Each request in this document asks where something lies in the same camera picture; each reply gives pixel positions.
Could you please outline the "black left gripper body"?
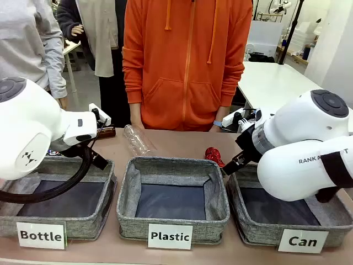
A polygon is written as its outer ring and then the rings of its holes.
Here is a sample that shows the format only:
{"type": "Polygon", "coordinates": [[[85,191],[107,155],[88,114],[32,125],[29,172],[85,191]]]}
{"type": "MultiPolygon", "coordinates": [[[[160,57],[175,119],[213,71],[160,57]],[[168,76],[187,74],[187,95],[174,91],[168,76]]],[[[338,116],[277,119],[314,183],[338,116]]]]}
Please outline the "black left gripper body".
{"type": "Polygon", "coordinates": [[[91,149],[86,144],[76,144],[59,153],[69,158],[80,157],[82,159],[92,159],[93,157],[91,149]]]}

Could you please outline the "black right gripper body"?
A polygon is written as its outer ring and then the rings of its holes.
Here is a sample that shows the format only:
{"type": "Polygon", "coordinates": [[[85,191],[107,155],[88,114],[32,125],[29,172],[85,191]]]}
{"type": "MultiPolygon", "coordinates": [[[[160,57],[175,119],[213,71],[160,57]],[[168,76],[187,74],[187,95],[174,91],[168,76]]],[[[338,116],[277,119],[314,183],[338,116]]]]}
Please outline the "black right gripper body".
{"type": "Polygon", "coordinates": [[[235,158],[242,159],[243,163],[258,163],[262,157],[262,154],[255,148],[253,143],[253,131],[254,126],[250,126],[245,129],[235,140],[237,145],[242,149],[242,151],[236,155],[235,158]]]}

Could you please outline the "orange person right hand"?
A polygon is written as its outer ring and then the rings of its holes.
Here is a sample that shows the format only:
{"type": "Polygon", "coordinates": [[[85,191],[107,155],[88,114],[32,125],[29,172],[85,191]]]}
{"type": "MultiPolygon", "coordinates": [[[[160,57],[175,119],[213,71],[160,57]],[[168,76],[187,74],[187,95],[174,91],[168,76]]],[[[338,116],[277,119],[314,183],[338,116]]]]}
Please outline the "orange person right hand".
{"type": "Polygon", "coordinates": [[[144,125],[141,119],[141,111],[138,110],[130,110],[131,114],[131,124],[133,126],[139,127],[140,129],[144,129],[144,125]]]}

